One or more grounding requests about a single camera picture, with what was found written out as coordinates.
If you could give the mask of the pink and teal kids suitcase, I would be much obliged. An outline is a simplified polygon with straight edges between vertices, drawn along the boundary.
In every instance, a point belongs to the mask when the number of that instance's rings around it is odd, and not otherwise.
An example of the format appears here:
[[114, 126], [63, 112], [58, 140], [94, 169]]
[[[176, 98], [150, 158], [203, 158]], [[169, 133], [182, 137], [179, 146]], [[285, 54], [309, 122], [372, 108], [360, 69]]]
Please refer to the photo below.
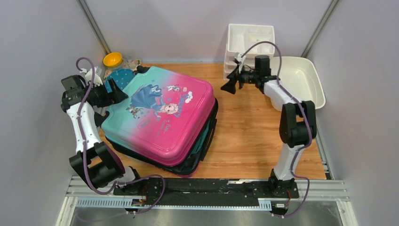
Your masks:
[[113, 148], [182, 177], [194, 174], [215, 128], [218, 102], [212, 85], [140, 66], [123, 92], [127, 98], [109, 106], [101, 124]]

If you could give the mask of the white plastic basin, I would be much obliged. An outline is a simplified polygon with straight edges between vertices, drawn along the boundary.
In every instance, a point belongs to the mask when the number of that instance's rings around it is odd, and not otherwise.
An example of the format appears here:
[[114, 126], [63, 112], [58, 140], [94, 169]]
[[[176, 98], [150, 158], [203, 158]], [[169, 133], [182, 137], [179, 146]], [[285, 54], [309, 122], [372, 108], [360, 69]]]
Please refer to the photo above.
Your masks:
[[[270, 60], [271, 74], [277, 75], [280, 60], [273, 57]], [[322, 108], [326, 103], [323, 87], [312, 61], [302, 57], [283, 56], [279, 74], [280, 84], [300, 101], [311, 100], [315, 109]], [[288, 96], [277, 86], [276, 80], [264, 85], [264, 94], [271, 99], [272, 106], [281, 111], [284, 104], [280, 94]]]

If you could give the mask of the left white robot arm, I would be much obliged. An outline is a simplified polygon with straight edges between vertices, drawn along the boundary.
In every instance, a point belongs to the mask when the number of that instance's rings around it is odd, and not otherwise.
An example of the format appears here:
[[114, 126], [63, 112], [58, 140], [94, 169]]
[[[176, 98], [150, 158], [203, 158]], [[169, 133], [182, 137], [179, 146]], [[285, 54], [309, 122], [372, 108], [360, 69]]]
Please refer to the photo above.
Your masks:
[[132, 195], [139, 195], [144, 183], [132, 167], [123, 166], [120, 158], [99, 137], [98, 127], [107, 115], [96, 113], [94, 106], [106, 107], [120, 103], [128, 96], [109, 80], [111, 92], [104, 85], [90, 87], [80, 75], [61, 80], [65, 88], [61, 108], [72, 121], [76, 137], [76, 154], [69, 158], [74, 171], [95, 192], [109, 183], [126, 184]]

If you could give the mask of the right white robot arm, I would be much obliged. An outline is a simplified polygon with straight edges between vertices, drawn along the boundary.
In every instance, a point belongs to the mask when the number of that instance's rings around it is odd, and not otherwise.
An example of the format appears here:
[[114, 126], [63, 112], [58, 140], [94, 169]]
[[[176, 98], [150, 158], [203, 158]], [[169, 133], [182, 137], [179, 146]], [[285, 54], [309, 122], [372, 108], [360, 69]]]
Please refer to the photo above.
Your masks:
[[279, 136], [283, 146], [276, 167], [271, 171], [266, 190], [274, 197], [291, 194], [295, 188], [295, 169], [303, 153], [316, 136], [315, 104], [299, 100], [282, 86], [279, 75], [272, 75], [270, 58], [255, 57], [253, 69], [244, 68], [245, 56], [237, 53], [236, 68], [227, 76], [221, 90], [236, 93], [236, 85], [254, 84], [275, 104], [281, 105]]

